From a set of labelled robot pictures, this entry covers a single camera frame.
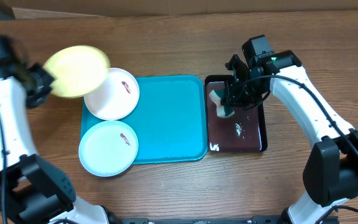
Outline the yellow plate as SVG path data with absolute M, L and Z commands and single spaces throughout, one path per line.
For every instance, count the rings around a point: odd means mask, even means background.
M 54 77 L 52 94 L 77 98 L 97 89 L 106 79 L 110 61 L 96 47 L 76 45 L 53 54 L 44 69 Z

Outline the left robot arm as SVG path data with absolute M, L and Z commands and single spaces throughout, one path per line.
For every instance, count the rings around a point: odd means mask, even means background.
M 77 196 L 67 175 L 42 159 L 26 111 L 41 105 L 53 77 L 28 67 L 0 35 L 0 212 L 14 223 L 117 223 L 107 208 Z

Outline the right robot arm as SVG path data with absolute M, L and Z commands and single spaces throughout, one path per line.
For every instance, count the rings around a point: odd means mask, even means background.
M 325 223 L 358 197 L 358 130 L 341 118 L 313 86 L 300 59 L 290 50 L 274 52 L 264 35 L 242 45 L 244 58 L 225 64 L 232 77 L 210 96 L 220 118 L 278 98 L 300 125 L 311 146 L 303 171 L 305 192 L 284 209 L 279 223 Z

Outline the green yellow sponge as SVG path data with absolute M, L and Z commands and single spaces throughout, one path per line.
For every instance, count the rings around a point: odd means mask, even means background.
M 212 90 L 209 93 L 209 98 L 216 105 L 216 114 L 219 118 L 228 118 L 235 114 L 234 110 L 229 106 L 222 104 L 224 96 L 224 89 Z

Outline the white plate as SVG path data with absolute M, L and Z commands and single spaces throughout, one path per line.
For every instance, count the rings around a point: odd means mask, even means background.
M 110 68 L 105 81 L 84 97 L 88 111 L 102 120 L 118 120 L 129 115 L 140 98 L 135 77 L 121 68 Z

